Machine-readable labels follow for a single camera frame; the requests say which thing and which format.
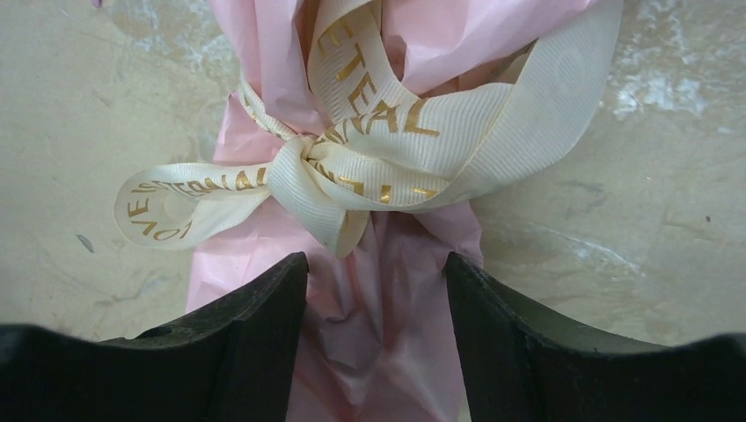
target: grosgrain ribbon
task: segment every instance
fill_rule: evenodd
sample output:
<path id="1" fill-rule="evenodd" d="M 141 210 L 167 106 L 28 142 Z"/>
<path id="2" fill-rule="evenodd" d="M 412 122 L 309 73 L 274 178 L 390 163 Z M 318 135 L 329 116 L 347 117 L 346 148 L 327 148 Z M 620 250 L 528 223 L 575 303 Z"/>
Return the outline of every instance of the grosgrain ribbon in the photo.
<path id="1" fill-rule="evenodd" d="M 171 164 L 120 189 L 114 216 L 137 244 L 184 249 L 245 220 L 276 198 L 320 243 L 347 256 L 369 211 L 423 212 L 493 192 L 564 156 L 596 110 L 611 63 L 621 0 L 602 0 L 539 39 L 515 85 L 418 98 L 385 54 L 377 2 L 322 0 L 308 61 L 309 86 L 333 123 L 297 134 L 266 113 L 242 79 L 242 105 L 285 140 L 271 163 Z M 187 219 L 169 194 L 197 200 Z"/>

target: floor stain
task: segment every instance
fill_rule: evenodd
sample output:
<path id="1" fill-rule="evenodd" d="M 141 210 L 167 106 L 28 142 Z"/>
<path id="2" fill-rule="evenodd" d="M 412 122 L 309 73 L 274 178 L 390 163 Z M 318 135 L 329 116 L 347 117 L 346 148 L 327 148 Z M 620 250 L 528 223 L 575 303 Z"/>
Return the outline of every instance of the floor stain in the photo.
<path id="1" fill-rule="evenodd" d="M 111 99 L 104 97 L 103 95 L 101 95 L 100 92 L 96 90 L 91 91 L 91 95 L 93 95 L 93 97 L 100 101 L 104 106 L 111 107 L 113 104 L 113 101 Z"/>
<path id="2" fill-rule="evenodd" d="M 90 240 L 88 240 L 88 237 L 83 236 L 83 235 L 75 235 L 75 237 L 77 237 L 77 240 L 80 241 L 80 243 L 83 245 L 85 249 L 88 250 L 88 252 L 96 253 L 96 251 L 93 250 L 93 243 Z"/>
<path id="3" fill-rule="evenodd" d="M 606 203 L 606 191 L 600 183 L 584 183 L 577 180 L 570 180 L 567 182 L 559 182 L 557 185 L 581 189 L 589 194 L 589 198 L 583 201 L 583 203 L 577 203 L 567 208 L 565 218 L 568 220 L 578 214 L 589 214 L 594 209 L 601 207 Z"/>
<path id="4" fill-rule="evenodd" d="M 236 80 L 238 62 L 208 2 L 119 0 L 108 11 L 135 48 L 218 82 Z"/>
<path id="5" fill-rule="evenodd" d="M 127 296 L 112 295 L 111 299 L 96 301 L 94 304 L 109 308 L 117 303 L 134 302 L 148 294 L 150 291 L 156 290 L 164 285 L 167 286 L 170 283 L 172 284 L 173 280 L 180 280 L 180 278 L 181 274 L 176 274 L 176 276 L 170 277 L 168 275 L 162 274 L 158 270 L 153 270 L 148 273 L 148 275 L 145 277 L 144 282 L 135 293 Z"/>

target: ribbon bow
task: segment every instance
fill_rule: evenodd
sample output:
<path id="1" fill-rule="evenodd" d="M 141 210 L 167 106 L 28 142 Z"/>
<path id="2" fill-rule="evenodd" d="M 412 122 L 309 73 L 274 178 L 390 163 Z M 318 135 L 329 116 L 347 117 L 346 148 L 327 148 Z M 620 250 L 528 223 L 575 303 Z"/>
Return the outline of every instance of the ribbon bow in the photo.
<path id="1" fill-rule="evenodd" d="M 370 211 L 428 211 L 540 171 L 575 145 L 596 110 L 622 4 L 600 2 L 539 39 L 515 85 L 419 98 L 391 70 L 368 3 L 320 4 L 307 73 L 333 123 L 323 134 L 298 134 L 267 115 L 242 79 L 245 110 L 285 145 L 267 164 L 171 164 L 134 175 L 114 205 L 125 236 L 154 248 L 193 247 L 273 196 L 342 258 Z M 189 218 L 165 212 L 172 193 L 197 201 Z"/>

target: gold lettering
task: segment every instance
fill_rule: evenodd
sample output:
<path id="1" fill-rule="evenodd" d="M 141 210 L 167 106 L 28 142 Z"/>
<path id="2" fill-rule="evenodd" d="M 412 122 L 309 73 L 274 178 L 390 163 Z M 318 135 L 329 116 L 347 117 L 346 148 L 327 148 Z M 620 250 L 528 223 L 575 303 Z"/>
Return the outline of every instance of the gold lettering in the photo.
<path id="1" fill-rule="evenodd" d="M 418 99 L 414 104 L 412 104 L 412 107 L 406 114 L 404 132 L 409 134 L 427 135 L 437 138 L 441 135 L 441 133 L 437 130 L 426 129 L 424 127 L 418 126 L 420 124 L 420 112 L 422 111 L 422 107 L 425 105 L 426 102 L 428 102 L 428 98 L 421 98 Z"/>
<path id="2" fill-rule="evenodd" d="M 267 167 L 262 167 L 257 171 L 257 186 L 264 186 L 267 184 Z"/>
<path id="3" fill-rule="evenodd" d="M 362 119 L 358 116 L 351 117 L 350 123 L 352 123 L 352 126 L 355 128 L 358 134 L 364 135 L 365 132 L 362 131 Z"/>
<path id="4" fill-rule="evenodd" d="M 178 192 L 179 192 L 179 190 L 178 190 L 178 189 L 176 189 L 175 187 L 173 187 L 173 183 L 171 183 L 171 182 L 161 182 L 161 183 L 163 183 L 164 185 L 166 185 L 166 186 L 170 187 L 172 191 L 174 191 L 174 192 L 176 192 L 176 193 L 178 193 Z"/>
<path id="5" fill-rule="evenodd" d="M 355 194 L 362 196 L 362 194 L 365 192 L 365 184 L 363 184 L 363 182 L 356 182 L 351 178 L 345 178 L 343 176 L 340 176 L 340 182 L 345 182 L 352 185 L 352 192 L 354 192 Z"/>
<path id="6" fill-rule="evenodd" d="M 365 127 L 365 134 L 370 135 L 370 127 L 373 126 L 373 122 L 376 120 L 386 120 L 389 124 L 389 133 L 396 134 L 399 131 L 399 125 L 396 121 L 397 106 L 389 107 L 383 100 L 376 105 L 376 110 L 370 116 L 368 125 Z"/>
<path id="7" fill-rule="evenodd" d="M 135 201 L 135 209 L 132 209 L 132 203 L 127 204 L 127 215 L 129 215 L 129 218 L 132 218 L 136 215 L 145 214 L 148 212 L 148 202 L 150 200 L 148 198 L 145 198 L 145 204 L 140 207 L 140 201 Z"/>
<path id="8" fill-rule="evenodd" d="M 381 186 L 381 203 L 388 204 L 391 202 L 391 185 Z"/>
<path id="9" fill-rule="evenodd" d="M 183 193 L 185 193 L 185 194 L 187 194 L 189 196 L 192 196 L 192 197 L 200 197 L 200 196 L 202 196 L 202 195 L 198 195 L 198 194 L 196 194 L 194 192 L 185 191 L 184 188 L 182 187 L 185 184 L 186 183 L 179 182 L 179 183 L 174 183 L 173 185 L 176 186 L 181 192 L 183 192 Z"/>
<path id="10" fill-rule="evenodd" d="M 413 187 L 412 192 L 422 193 L 423 195 L 425 195 L 426 200 L 429 200 L 430 198 L 434 197 L 435 194 L 437 193 L 437 191 L 431 191 L 429 189 L 421 189 L 419 187 Z"/>
<path id="11" fill-rule="evenodd" d="M 188 223 L 188 224 L 186 225 L 186 227 L 184 228 L 184 233 L 183 233 L 183 234 L 182 234 L 181 236 L 179 236 L 179 239 L 183 239 L 184 237 L 186 237 L 186 236 L 187 236 L 187 233 L 189 233 L 189 230 L 190 230 L 191 228 L 192 228 L 192 222 L 189 222 L 189 223 Z"/>
<path id="12" fill-rule="evenodd" d="M 215 182 L 212 181 L 211 178 L 205 178 L 205 186 L 208 187 L 210 191 L 219 191 L 222 190 L 222 187 L 218 186 Z"/>
<path id="13" fill-rule="evenodd" d="M 246 176 L 246 172 L 243 170 L 240 171 L 236 176 L 236 190 L 241 192 L 253 187 L 252 182 L 249 181 L 249 178 Z"/>
<path id="14" fill-rule="evenodd" d="M 329 127 L 326 130 L 326 132 L 324 132 L 324 137 L 326 139 L 328 139 L 329 141 L 332 141 L 334 143 L 338 143 L 340 145 L 344 145 L 345 143 L 347 143 L 345 141 L 345 138 L 342 135 L 340 135 L 339 132 L 337 132 L 337 129 L 334 128 L 334 126 Z"/>
<path id="15" fill-rule="evenodd" d="M 147 183 L 141 183 L 138 186 L 140 189 L 134 189 L 131 193 L 154 193 L 158 190 L 158 186 L 148 185 Z"/>
<path id="16" fill-rule="evenodd" d="M 357 87 L 354 91 L 347 97 L 349 100 L 350 105 L 352 106 L 352 109 L 355 110 L 355 115 L 360 116 L 362 113 L 360 113 L 360 110 L 357 109 L 357 105 L 355 105 L 355 101 L 358 98 L 362 98 L 362 102 L 367 106 L 369 101 L 368 97 L 365 95 L 365 92 L 363 90 L 365 89 L 365 86 L 368 85 L 370 87 L 370 91 L 373 92 L 375 95 L 378 92 L 378 89 L 373 84 L 373 79 L 370 78 L 370 73 L 365 72 L 365 75 L 362 76 L 362 79 L 360 80 L 360 83 L 357 84 Z"/>
<path id="17" fill-rule="evenodd" d="M 334 173 L 331 171 L 328 171 L 322 163 L 320 163 L 318 160 L 314 160 L 313 162 L 313 168 L 316 169 L 319 173 L 321 173 L 322 176 L 325 178 L 328 178 L 332 182 L 334 182 Z"/>
<path id="18" fill-rule="evenodd" d="M 207 187 L 203 186 L 202 184 L 200 184 L 200 182 L 198 182 L 196 180 L 192 180 L 191 182 L 187 182 L 186 185 L 189 186 L 189 189 L 192 189 L 193 191 L 195 191 L 197 193 L 202 193 L 202 195 L 200 195 L 200 196 L 204 196 L 204 195 L 210 193 L 210 190 Z"/>
<path id="19" fill-rule="evenodd" d="M 348 143 L 349 135 L 347 134 L 347 120 L 342 121 L 342 135 L 345 137 L 345 143 Z"/>
<path id="20" fill-rule="evenodd" d="M 338 81 L 342 82 L 347 79 L 350 75 L 352 75 L 352 72 L 354 72 L 358 66 L 362 65 L 362 68 L 365 69 L 365 57 L 362 56 L 360 44 L 358 43 L 355 43 L 355 52 L 355 58 L 353 58 L 350 63 L 348 63 L 347 66 L 345 66 L 345 68 L 340 70 L 340 73 L 337 74 Z"/>
<path id="21" fill-rule="evenodd" d="M 180 231 L 181 231 L 181 229 L 170 229 L 170 230 L 157 231 L 153 235 L 153 238 L 156 239 L 156 240 L 158 240 L 158 241 L 168 240 L 168 239 L 170 239 L 170 238 L 178 235 L 180 233 Z M 161 235 L 163 235 L 164 233 L 172 233 L 172 234 L 170 236 L 168 236 L 168 237 L 161 238 Z"/>
<path id="22" fill-rule="evenodd" d="M 148 227 L 146 227 L 145 230 L 143 230 L 143 234 L 145 236 L 147 236 L 148 234 L 150 234 L 150 232 L 157 226 L 157 222 L 133 222 L 131 220 L 130 220 L 130 222 L 133 223 L 133 224 L 147 224 Z"/>
<path id="23" fill-rule="evenodd" d="M 352 30 L 350 30 L 349 26 L 347 26 L 347 23 L 345 23 L 344 19 L 340 18 L 339 20 L 335 20 L 334 22 L 332 22 L 331 25 L 329 25 L 328 28 L 326 28 L 325 31 L 323 31 L 318 36 L 318 40 L 316 41 L 318 45 L 318 50 L 321 51 L 322 55 L 326 55 L 326 50 L 324 50 L 324 45 L 321 43 L 321 40 L 324 39 L 324 36 L 328 36 L 329 40 L 332 41 L 332 44 L 334 44 L 335 47 L 340 46 L 340 41 L 337 39 L 337 36 L 334 35 L 334 32 L 333 32 L 335 28 L 339 28 L 340 26 L 342 27 L 342 29 L 345 30 L 347 37 L 349 39 L 352 39 Z"/>

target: wrapped gift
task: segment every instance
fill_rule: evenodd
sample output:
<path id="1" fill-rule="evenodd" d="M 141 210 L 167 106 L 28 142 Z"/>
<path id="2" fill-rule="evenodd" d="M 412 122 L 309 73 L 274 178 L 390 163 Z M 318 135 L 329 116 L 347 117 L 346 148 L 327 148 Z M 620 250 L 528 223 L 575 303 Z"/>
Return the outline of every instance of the wrapped gift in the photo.
<path id="1" fill-rule="evenodd" d="M 481 262 L 468 200 L 575 145 L 622 1 L 211 3 L 243 72 L 215 163 L 132 177 L 115 204 L 122 232 L 197 247 L 187 310 L 306 253 L 288 420 L 457 420 L 441 270 L 450 251 Z M 194 211 L 166 213 L 170 194 Z"/>

